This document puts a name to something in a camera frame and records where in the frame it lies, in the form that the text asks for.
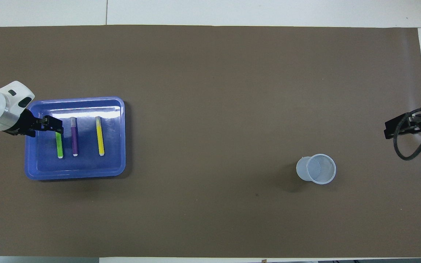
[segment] white table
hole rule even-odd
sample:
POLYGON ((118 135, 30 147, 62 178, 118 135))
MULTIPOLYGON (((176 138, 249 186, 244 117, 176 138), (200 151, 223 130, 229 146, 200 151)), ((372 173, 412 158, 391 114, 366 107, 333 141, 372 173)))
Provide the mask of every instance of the white table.
MULTIPOLYGON (((411 27, 419 28, 421 47, 421 0, 0 0, 0 27, 105 24, 411 27)), ((101 258, 100 262, 239 263, 261 260, 101 258)), ((268 262, 307 260, 321 259, 274 258, 268 262)))

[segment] cup rim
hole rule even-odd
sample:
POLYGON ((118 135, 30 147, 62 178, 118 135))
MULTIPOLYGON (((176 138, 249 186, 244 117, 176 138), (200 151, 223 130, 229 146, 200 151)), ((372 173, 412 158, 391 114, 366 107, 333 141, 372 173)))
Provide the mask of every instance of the cup rim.
POLYGON ((309 178, 311 178, 311 181, 312 181, 313 183, 317 183, 317 184, 326 184, 326 183, 330 183, 330 182, 334 179, 335 174, 336 174, 336 172, 337 172, 337 168, 336 168, 336 165, 335 165, 335 163, 334 163, 334 160, 332 160, 332 158, 331 158, 331 157, 329 157, 329 156, 325 155, 324 153, 318 153, 318 154, 316 154, 316 155, 311 156, 311 157, 309 158, 309 160, 306 162, 306 167, 305 167, 305 169, 306 169, 306 173, 308 174, 309 178), (317 156, 324 156, 324 157, 328 158, 328 159, 329 159, 329 161, 331 162, 331 164, 332 164, 332 165, 333 165, 333 167, 334 167, 334 172, 332 173, 331 178, 329 178, 329 180, 327 180, 326 182, 318 182, 318 181, 314 180, 314 179, 311 177, 311 175, 309 174, 309 172, 308 172, 308 164, 310 163, 310 161, 311 161, 314 157, 317 157, 317 156))

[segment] purple marker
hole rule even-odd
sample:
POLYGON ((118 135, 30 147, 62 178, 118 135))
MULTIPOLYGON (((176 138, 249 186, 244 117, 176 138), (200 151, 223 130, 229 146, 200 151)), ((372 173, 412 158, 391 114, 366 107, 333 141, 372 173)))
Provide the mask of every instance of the purple marker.
POLYGON ((72 156, 77 156, 79 153, 77 151, 77 128, 76 128, 76 118, 71 117, 71 140, 72 140, 72 156))

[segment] yellow marker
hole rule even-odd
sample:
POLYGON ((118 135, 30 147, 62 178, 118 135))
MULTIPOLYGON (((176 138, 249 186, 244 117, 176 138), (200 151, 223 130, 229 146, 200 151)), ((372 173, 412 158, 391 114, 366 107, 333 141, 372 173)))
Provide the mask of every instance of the yellow marker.
POLYGON ((102 122, 100 121, 100 116, 95 117, 95 125, 97 126, 98 154, 104 156, 105 149, 103 148, 102 122))

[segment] green marker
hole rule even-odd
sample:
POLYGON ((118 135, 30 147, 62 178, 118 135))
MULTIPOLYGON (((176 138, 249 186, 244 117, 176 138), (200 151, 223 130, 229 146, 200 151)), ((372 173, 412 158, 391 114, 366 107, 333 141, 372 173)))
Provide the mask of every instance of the green marker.
POLYGON ((63 158, 63 142, 61 140, 61 134, 56 133, 56 150, 58 152, 58 158, 63 158))

